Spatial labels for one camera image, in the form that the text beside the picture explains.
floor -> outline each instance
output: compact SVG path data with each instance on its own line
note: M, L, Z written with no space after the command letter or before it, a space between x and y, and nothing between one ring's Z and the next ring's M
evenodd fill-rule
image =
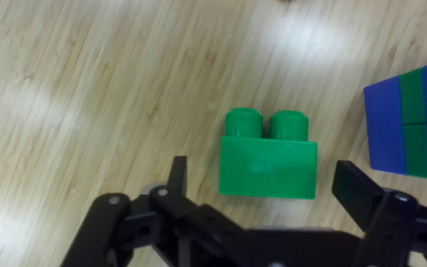
M426 179L369 169L362 95L423 64L420 0L0 0L0 265L58 265L98 194L138 196L175 154L188 197L245 227L360 234L331 194L338 159L427 205ZM239 105L310 117L314 202L218 194ZM133 264L162 261L141 249Z

